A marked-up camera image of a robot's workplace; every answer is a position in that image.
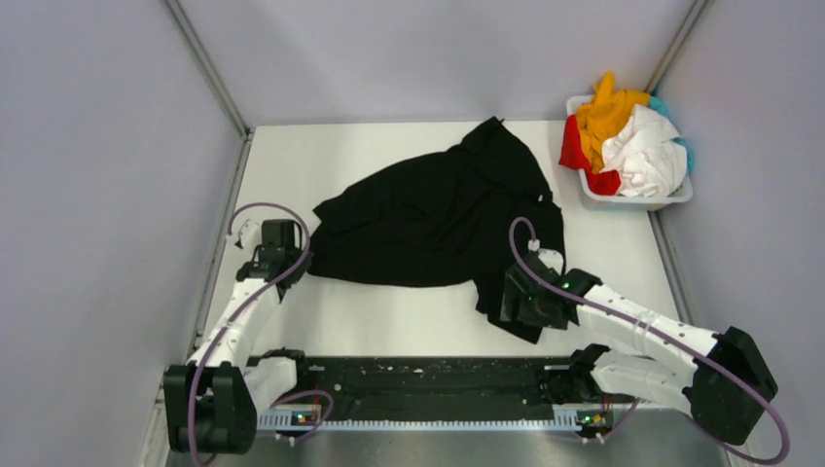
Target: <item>metal floor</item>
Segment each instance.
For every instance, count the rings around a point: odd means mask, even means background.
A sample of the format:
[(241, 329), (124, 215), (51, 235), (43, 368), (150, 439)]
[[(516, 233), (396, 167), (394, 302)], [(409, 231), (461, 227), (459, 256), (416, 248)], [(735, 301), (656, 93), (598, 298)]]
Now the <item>metal floor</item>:
[[(604, 446), (553, 441), (546, 433), (326, 432), (294, 448), (262, 439), (245, 455), (222, 455), (213, 467), (717, 467), (722, 450), (680, 413), (640, 411)], [(173, 453), (166, 467), (189, 467)]]

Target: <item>metal frame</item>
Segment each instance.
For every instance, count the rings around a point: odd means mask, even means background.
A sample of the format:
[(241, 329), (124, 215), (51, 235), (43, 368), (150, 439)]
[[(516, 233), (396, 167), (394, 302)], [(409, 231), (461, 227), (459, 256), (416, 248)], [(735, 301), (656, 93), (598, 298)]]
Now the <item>metal frame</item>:
[(664, 55), (662, 55), (662, 59), (659, 60), (659, 64), (650, 77), (650, 81), (645, 87), (646, 92), (651, 94), (656, 93), (664, 76), (670, 70), (670, 65), (673, 64), (673, 60), (682, 52), (682, 46), (685, 45), (691, 33), (693, 33), (694, 27), (696, 27), (708, 7), (713, 5), (713, 2), (714, 0), (694, 0), (694, 4), (691, 5), (691, 9), (685, 16), (685, 20), (682, 21), (682, 24), (676, 31), (676, 35), (673, 36), (673, 40), (670, 41), (670, 45), (667, 46), (667, 50), (664, 52)]
[(162, 0), (162, 2), (166, 6), (169, 16), (175, 21), (175, 25), (180, 31), (187, 49), (195, 60), (197, 69), (200, 70), (200, 73), (203, 75), (203, 80), (209, 85), (221, 109), (230, 119), (230, 122), (232, 122), (238, 134), (241, 137), (247, 136), (249, 134), (249, 125), (243, 121), (243, 117), (241, 117), (240, 111), (237, 110), (237, 106), (229, 90), (227, 90), (224, 81), (221, 79), (221, 75), (218, 74), (218, 70), (215, 68), (215, 64), (212, 63), (212, 59), (206, 52), (206, 48), (198, 38), (195, 27), (192, 26), (192, 22), (189, 21), (189, 17), (187, 17), (180, 1)]
[[(650, 81), (645, 88), (646, 91), (655, 93), (656, 90), (658, 90), (658, 87), (661, 85), (674, 59), (679, 56), (684, 44), (693, 33), (696, 24), (701, 18), (703, 18), (707, 8), (713, 4), (713, 1), (714, 0), (694, 1), (691, 9), (685, 16), (682, 24), (679, 26), (679, 29), (674, 35), (667, 50), (662, 56), (662, 59), (659, 61), (653, 75), (651, 76)], [(184, 8), (181, 6), (180, 1), (161, 0), (161, 2), (164, 4), (169, 16), (181, 33), (181, 37), (192, 55), (198, 70), (200, 70), (204, 81), (214, 94), (218, 104), (230, 120), (232, 126), (242, 138), (242, 146), (237, 156), (237, 164), (235, 165), (232, 179), (229, 183), (227, 194), (225, 196), (225, 202), (222, 206), (223, 212), (221, 223), (212, 243), (212, 255), (208, 263), (207, 271), (202, 278), (202, 293), (197, 305), (197, 319), (195, 328), (193, 329), (191, 346), (188, 347), (195, 348), (197, 340), (201, 337), (206, 324), (208, 310), (212, 301), (212, 294), (217, 282), (218, 265), (220, 265), (223, 258), (226, 243), (225, 232), (227, 224), (233, 213), (238, 193), (240, 191), (240, 183), (249, 158), (249, 151), (252, 146), (254, 133), (240, 114), (240, 111), (234, 103), (229, 90), (221, 79), (221, 76), (212, 62), (209, 53), (200, 41), (197, 32), (192, 25), (192, 22), (189, 20)], [(650, 214), (650, 220), (654, 237), (659, 245), (665, 274), (673, 294), (673, 299), (675, 301), (679, 317), (682, 321), (692, 324), (695, 322), (695, 319), (692, 312), (693, 308), (691, 306), (690, 294), (688, 293), (684, 280), (682, 279), (683, 274), (680, 271), (678, 256), (675, 253), (675, 250), (671, 244), (672, 242), (669, 239), (665, 229), (664, 219), (661, 214), (654, 212)], [(161, 390), (153, 406), (152, 419), (150, 421), (150, 425), (147, 427), (147, 434), (144, 437), (143, 450), (141, 452), (138, 464), (140, 467), (162, 467), (165, 465), (166, 457), (168, 455), (168, 445), (165, 443), (166, 430), (164, 422), (165, 416), (163, 414)]]

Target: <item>red cloth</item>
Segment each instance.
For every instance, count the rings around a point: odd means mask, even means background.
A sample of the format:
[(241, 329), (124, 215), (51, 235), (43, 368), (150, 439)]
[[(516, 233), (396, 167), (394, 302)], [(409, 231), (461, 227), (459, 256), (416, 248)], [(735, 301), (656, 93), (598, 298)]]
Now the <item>red cloth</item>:
[(622, 185), (622, 177), (619, 176), (617, 170), (602, 173), (591, 172), (591, 163), (582, 152), (582, 140), (579, 137), (575, 115), (567, 117), (567, 123), (564, 125), (564, 140), (561, 142), (561, 158), (558, 163), (574, 170), (583, 168), (588, 176), (588, 186), (597, 195), (611, 197), (619, 191), (619, 186)]

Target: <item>white cloth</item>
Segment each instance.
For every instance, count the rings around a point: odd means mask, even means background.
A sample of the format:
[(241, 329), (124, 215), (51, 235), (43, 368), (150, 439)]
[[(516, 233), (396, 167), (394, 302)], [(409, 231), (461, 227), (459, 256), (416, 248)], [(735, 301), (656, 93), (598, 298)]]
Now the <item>white cloth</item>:
[(604, 140), (602, 172), (618, 170), (625, 197), (667, 197), (688, 172), (688, 152), (674, 143), (676, 127), (659, 112), (633, 106), (628, 124), (618, 135)]

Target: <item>black shirt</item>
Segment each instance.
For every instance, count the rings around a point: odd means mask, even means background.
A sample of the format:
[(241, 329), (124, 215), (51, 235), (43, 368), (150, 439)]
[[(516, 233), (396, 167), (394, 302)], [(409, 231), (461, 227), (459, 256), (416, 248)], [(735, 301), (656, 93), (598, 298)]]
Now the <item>black shirt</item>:
[[(314, 209), (309, 273), (365, 284), (436, 287), (473, 280), (490, 323), (537, 342), (541, 328), (500, 322), (510, 223), (524, 216), (564, 253), (561, 212), (530, 150), (491, 118), (442, 153), (395, 163)], [(526, 252), (529, 232), (517, 229)]]

